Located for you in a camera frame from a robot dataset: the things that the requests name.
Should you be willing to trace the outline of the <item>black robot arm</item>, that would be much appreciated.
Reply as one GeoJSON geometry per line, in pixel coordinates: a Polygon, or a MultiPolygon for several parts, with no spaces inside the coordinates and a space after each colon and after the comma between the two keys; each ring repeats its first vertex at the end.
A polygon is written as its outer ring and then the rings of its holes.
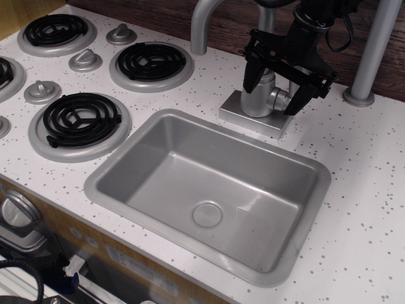
{"type": "Polygon", "coordinates": [[[340,75],[318,54],[317,44],[322,37],[329,38],[338,18],[352,36],[349,14],[357,12],[358,6],[359,1],[301,1],[294,8],[294,21],[286,35],[251,30],[244,50],[244,90],[253,92],[270,69],[299,86],[284,111],[286,115],[296,115],[313,98],[325,98],[340,75]]]}

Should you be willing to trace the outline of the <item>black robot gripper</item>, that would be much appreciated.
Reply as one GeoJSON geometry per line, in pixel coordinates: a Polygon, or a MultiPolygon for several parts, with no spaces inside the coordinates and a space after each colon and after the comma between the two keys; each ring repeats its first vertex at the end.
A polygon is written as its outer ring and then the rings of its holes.
{"type": "Polygon", "coordinates": [[[252,93],[267,67],[299,85],[284,115],[296,115],[312,98],[326,97],[339,74],[321,58],[317,45],[333,25],[333,19],[317,20],[309,13],[295,12],[286,35],[251,30],[244,50],[244,90],[252,93]]]}

